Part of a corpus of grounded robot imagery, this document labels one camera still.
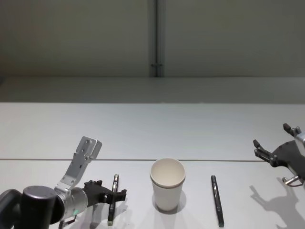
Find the pen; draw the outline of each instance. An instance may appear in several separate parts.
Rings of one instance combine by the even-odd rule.
[[[117,192],[119,185],[119,174],[114,175],[113,179],[113,185],[112,185],[112,191]],[[113,204],[110,204],[109,206],[109,212],[108,212],[108,226],[113,225],[113,218],[115,213],[115,202]]]
[[[224,227],[223,209],[221,207],[221,202],[220,202],[220,197],[219,197],[219,192],[218,192],[218,185],[217,185],[215,176],[211,176],[211,182],[212,182],[213,197],[214,197],[214,202],[215,202],[215,209],[216,209],[216,214],[217,214],[217,218],[218,218],[218,226],[220,228],[223,228]]]

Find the wall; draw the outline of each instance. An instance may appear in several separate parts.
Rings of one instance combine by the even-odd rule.
[[[165,76],[305,76],[305,1],[166,0]]]
[[[143,0],[0,1],[0,75],[148,76]]]
[[[304,85],[301,77],[9,77],[0,103],[305,104]]]

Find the paper cup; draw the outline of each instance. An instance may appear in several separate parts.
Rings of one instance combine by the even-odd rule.
[[[151,179],[157,207],[163,211],[177,207],[185,180],[183,165],[171,158],[157,160],[151,168]]]

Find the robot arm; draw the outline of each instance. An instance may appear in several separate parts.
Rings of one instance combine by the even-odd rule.
[[[75,187],[82,178],[87,165],[96,159],[101,142],[83,137],[74,153],[67,172],[55,189],[45,186],[29,186],[20,193],[8,190],[0,195],[0,229],[48,229],[60,221],[60,228],[75,221],[76,215],[98,204],[124,201],[126,190],[112,192],[102,186],[102,181],[85,183],[84,188]]]
[[[255,156],[270,163],[273,167],[285,166],[293,174],[291,179],[283,178],[283,182],[291,187],[304,184],[305,181],[305,132],[299,127],[291,128],[288,124],[283,125],[284,130],[295,139],[280,145],[274,152],[265,150],[257,140],[253,141],[256,148]],[[292,185],[295,181],[300,181],[299,185]]]

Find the cup rim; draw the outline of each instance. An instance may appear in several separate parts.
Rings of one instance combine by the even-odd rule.
[[[184,171],[184,176],[183,176],[183,178],[182,178],[177,184],[174,184],[174,185],[163,185],[163,184],[160,184],[160,183],[156,182],[156,181],[153,179],[153,176],[152,176],[152,168],[151,168],[151,170],[150,170],[150,177],[151,177],[152,182],[153,182],[156,186],[161,187],[161,188],[166,188],[166,189],[175,188],[175,187],[180,186],[180,185],[185,181],[186,172],[185,172],[185,168],[184,168],[183,164],[182,164],[179,160],[173,159],[173,158],[162,158],[162,159],[156,160],[156,161],[153,163],[153,165],[154,165],[156,162],[158,162],[158,161],[160,161],[160,160],[165,160],[165,159],[170,159],[170,160],[177,161],[177,162],[179,162],[180,165],[182,165],[182,168],[183,168],[183,171]]]

